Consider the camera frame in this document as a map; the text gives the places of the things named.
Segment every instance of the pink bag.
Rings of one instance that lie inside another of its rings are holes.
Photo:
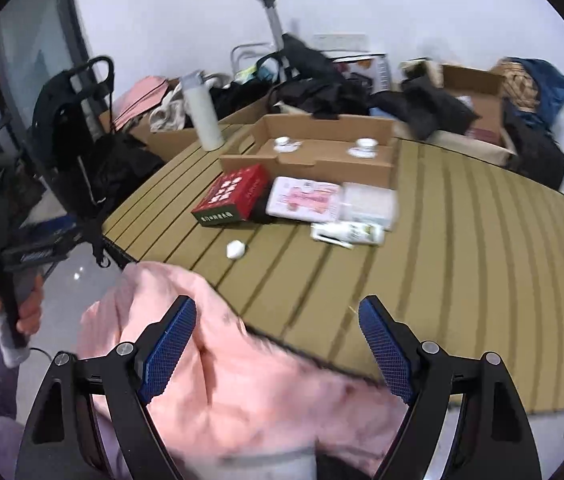
[[[119,130],[132,118],[155,108],[169,89],[165,77],[149,75],[140,79],[130,90],[113,102],[113,124]]]

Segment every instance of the tiled floor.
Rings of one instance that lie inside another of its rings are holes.
[[[57,202],[47,198],[36,209],[34,216],[36,220],[50,218],[56,211]],[[31,344],[51,355],[60,350],[75,350],[81,314],[114,284],[119,274],[114,264],[108,269],[100,269],[90,246],[78,246],[68,260],[58,265],[44,286],[46,298],[42,328]],[[48,359],[34,352],[20,368],[18,420],[26,420],[47,367]],[[453,442],[458,412],[455,408],[447,412],[438,449],[425,477],[427,480],[441,477]],[[564,412],[532,416],[531,427],[540,456],[542,478],[547,479],[564,460]]]
[[[51,356],[60,350],[74,351],[82,313],[104,295],[119,274],[114,263],[108,269],[101,269],[95,263],[90,245],[75,248],[44,283],[42,327],[31,338],[31,346],[44,349]],[[48,365],[45,355],[32,352],[20,366],[17,420],[26,420]]]

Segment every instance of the red box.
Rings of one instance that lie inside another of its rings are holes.
[[[193,209],[193,216],[203,226],[247,220],[268,181],[261,164],[223,174]]]

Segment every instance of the black bag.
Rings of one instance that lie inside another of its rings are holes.
[[[159,156],[125,132],[103,135],[95,141],[84,165],[96,200],[107,199],[117,208],[164,166]]]
[[[292,79],[271,89],[267,109],[274,112],[275,103],[300,108],[318,119],[340,114],[368,115],[367,92],[355,81],[331,82],[324,79]]]
[[[526,126],[508,99],[503,101],[503,123],[518,157],[508,169],[546,187],[558,190],[564,179],[564,154],[550,134]]]
[[[407,79],[401,88],[402,92],[373,94],[370,105],[408,123],[418,140],[427,140],[436,130],[463,135],[480,117],[444,89],[433,86],[427,75]]]
[[[268,54],[257,62],[259,68],[265,60],[274,58],[298,74],[286,82],[273,87],[268,93],[267,109],[274,112],[278,101],[300,108],[317,118],[333,118],[339,114],[368,115],[369,92],[357,80],[348,80],[333,62],[318,50],[307,47],[290,34],[283,34],[284,48]]]

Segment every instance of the pink cloth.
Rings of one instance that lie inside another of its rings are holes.
[[[168,89],[169,82],[165,77],[149,75],[137,81],[113,102],[115,129],[119,130],[133,117],[155,108]]]
[[[148,405],[171,452],[216,458],[315,445],[375,472],[406,412],[401,399],[248,334],[194,272],[129,264],[116,286],[82,316],[79,357],[105,355],[121,341],[135,341],[178,294],[195,300],[197,325],[166,390]],[[110,418],[105,397],[95,397],[95,406]]]

